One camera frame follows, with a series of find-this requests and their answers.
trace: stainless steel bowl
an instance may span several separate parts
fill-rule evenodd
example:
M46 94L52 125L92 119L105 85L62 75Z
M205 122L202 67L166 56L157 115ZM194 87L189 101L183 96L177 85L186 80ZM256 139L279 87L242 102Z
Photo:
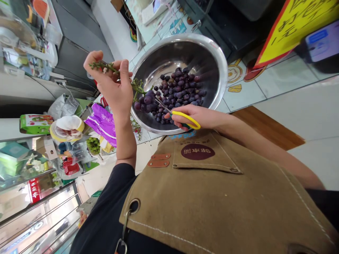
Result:
M216 109L227 85L227 62L221 48L211 39L197 34L173 35L151 47L138 61L133 70L133 78L144 81L144 90L152 85L161 85L160 75L171 75L177 67L191 69L199 75L202 87L207 91L203 107ZM149 113L131 110L133 118L146 130L173 135L183 130L172 124L161 124Z

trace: hand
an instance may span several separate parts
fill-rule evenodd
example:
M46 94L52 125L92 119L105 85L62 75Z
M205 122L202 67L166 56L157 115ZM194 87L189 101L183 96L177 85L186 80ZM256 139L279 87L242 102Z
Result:
M131 86L132 72L128 72L128 60L113 62L113 68L120 70L120 81L112 70L92 69L89 64L102 60L102 51L92 51L85 62L85 70L98 82L98 89L111 107L114 116L129 116L133 103L133 89Z
M200 124L201 128L205 129L215 129L221 125L225 125L229 120L234 118L234 116L229 114L225 114L204 107L194 106L191 104L174 108L172 109L172 111L178 111L189 115ZM165 118L168 119L169 117L170 114L167 113ZM182 123L189 123L191 125L194 125L194 123L183 116L172 115L172 120L174 120L174 124L176 126L178 126L180 129L183 129L184 131L188 131L188 128L183 127Z

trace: person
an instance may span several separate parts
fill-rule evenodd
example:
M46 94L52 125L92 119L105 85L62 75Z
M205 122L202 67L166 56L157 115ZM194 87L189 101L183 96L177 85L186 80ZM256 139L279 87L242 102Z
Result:
M306 191L325 192L319 178L232 115L176 108L202 129L189 131L173 115L186 133L162 137L135 176L132 73L127 60L114 62L121 81L92 70L102 57L91 52L84 68L112 109L117 162L71 253L337 252L336 229Z

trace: red circular logo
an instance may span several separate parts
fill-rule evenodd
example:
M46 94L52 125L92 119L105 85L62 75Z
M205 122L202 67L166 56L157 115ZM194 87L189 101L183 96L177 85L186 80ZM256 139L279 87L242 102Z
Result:
M181 150L181 155L191 160L203 160L208 159L215 155L212 148L200 145L200 144L189 144Z

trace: apron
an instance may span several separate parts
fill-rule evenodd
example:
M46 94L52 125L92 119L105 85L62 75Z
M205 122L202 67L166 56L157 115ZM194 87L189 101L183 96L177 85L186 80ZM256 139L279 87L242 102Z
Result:
M161 139L122 224L133 199L127 228L184 253L337 253L338 233L294 176L212 130Z

